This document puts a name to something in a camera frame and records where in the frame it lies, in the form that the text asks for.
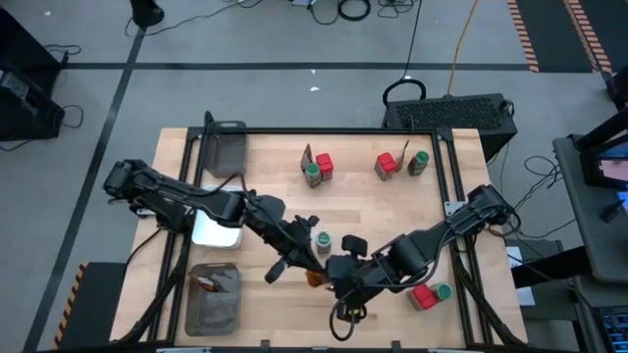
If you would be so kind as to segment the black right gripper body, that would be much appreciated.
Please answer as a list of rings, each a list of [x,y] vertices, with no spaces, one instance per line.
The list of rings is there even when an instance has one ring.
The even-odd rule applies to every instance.
[[[326,261],[330,265],[329,282],[335,285],[335,297],[339,305],[334,315],[345,322],[359,323],[367,315],[366,303],[381,293],[370,280],[375,275],[373,261],[363,260],[367,255],[368,243],[355,235],[345,235],[341,239],[344,255],[331,255]]]

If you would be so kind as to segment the black framed screen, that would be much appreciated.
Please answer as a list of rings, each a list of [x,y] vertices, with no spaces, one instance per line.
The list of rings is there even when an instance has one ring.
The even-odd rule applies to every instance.
[[[580,160],[587,185],[628,191],[628,142],[591,148]]]

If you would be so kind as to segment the grey translucent plastic bin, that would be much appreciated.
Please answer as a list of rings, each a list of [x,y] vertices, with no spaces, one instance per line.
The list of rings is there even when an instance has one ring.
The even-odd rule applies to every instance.
[[[189,336],[229,335],[238,328],[240,275],[237,266],[234,263],[197,264],[189,272],[203,276],[220,270],[235,278],[235,286],[228,292],[207,292],[188,276],[184,330]]]
[[[244,174],[248,153],[247,126],[242,121],[213,122],[207,127],[204,169],[214,177]]]

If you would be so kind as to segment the black mat with striped edge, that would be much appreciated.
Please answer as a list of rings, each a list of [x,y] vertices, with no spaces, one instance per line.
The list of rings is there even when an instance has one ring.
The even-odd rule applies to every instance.
[[[78,266],[63,316],[54,335],[54,350],[108,344],[119,303],[125,265],[89,262]]]
[[[611,73],[584,0],[505,0],[533,73]]]

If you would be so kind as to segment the black stand base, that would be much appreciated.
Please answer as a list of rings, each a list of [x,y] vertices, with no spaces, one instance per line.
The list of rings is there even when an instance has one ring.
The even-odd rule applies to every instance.
[[[130,0],[131,20],[139,27],[158,25],[165,17],[163,9],[155,0]]]

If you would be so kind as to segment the grey side cart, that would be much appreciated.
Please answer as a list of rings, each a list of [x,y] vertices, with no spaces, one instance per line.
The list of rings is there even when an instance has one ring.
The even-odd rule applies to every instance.
[[[593,276],[599,281],[628,283],[628,215],[620,209],[609,223],[600,218],[606,206],[619,201],[618,192],[585,183],[580,153],[570,138],[555,138],[552,146]]]

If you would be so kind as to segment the white plastic bin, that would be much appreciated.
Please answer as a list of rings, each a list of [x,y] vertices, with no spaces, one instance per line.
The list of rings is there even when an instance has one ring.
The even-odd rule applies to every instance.
[[[222,249],[237,249],[242,241],[242,228],[220,226],[204,212],[198,211],[195,216],[191,240],[194,244]]]

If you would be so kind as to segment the black keyboard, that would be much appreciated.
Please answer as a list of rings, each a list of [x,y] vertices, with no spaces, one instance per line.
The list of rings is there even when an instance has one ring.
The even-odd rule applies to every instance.
[[[598,308],[594,317],[609,353],[628,353],[628,306]]]

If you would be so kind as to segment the black aluminium table frame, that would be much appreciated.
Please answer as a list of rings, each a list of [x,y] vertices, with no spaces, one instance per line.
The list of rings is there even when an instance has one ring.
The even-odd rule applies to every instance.
[[[381,181],[374,170],[376,158],[384,152],[399,155],[407,139],[405,156],[430,150],[433,145],[427,135],[379,128],[253,129],[245,181],[262,194],[283,199],[289,216],[317,216],[318,230],[328,232],[334,240],[354,234],[365,238],[371,249],[378,249],[400,234],[436,224],[444,216],[446,199],[490,180],[478,132],[457,129],[451,141],[441,145],[440,164],[430,164],[420,176],[400,173]],[[300,168],[307,144],[312,163],[317,155],[328,153],[334,164],[333,178],[322,180],[316,188],[308,186]],[[250,231],[235,250],[193,246],[188,258],[191,265],[229,262],[238,267],[238,328],[223,336],[189,336],[183,329],[184,304],[167,301],[158,337],[168,338],[168,325],[175,323],[178,329],[172,339],[182,346],[241,348],[268,341],[276,348],[362,351],[398,341],[405,348],[460,348],[465,343],[462,326],[469,323],[475,342],[498,340],[473,302],[460,306],[456,299],[419,312],[404,293],[383,292],[368,303],[367,318],[360,324],[331,320],[334,295],[323,287],[310,287],[303,270],[289,268],[276,282],[266,282],[264,276],[277,259],[277,253]]]

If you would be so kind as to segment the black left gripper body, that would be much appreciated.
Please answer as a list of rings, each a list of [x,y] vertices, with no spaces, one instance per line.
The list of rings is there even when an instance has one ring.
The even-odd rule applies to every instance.
[[[272,225],[264,233],[264,242],[273,247],[280,255],[280,260],[265,275],[268,283],[275,282],[286,267],[294,267],[293,261],[306,257],[306,246],[311,245],[311,229],[319,223],[317,216],[304,219],[296,216],[288,223],[282,221]]]

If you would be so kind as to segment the black perforated computer case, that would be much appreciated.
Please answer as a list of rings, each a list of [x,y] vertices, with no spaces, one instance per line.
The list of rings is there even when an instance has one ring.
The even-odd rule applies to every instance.
[[[485,160],[489,161],[518,132],[514,105],[500,93],[390,102],[383,127],[478,130]]]

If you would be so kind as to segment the black equipment cabinet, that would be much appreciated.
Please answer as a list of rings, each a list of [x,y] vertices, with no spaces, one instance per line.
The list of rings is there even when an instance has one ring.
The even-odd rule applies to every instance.
[[[0,7],[0,141],[59,135],[65,111],[52,99],[62,65]]]

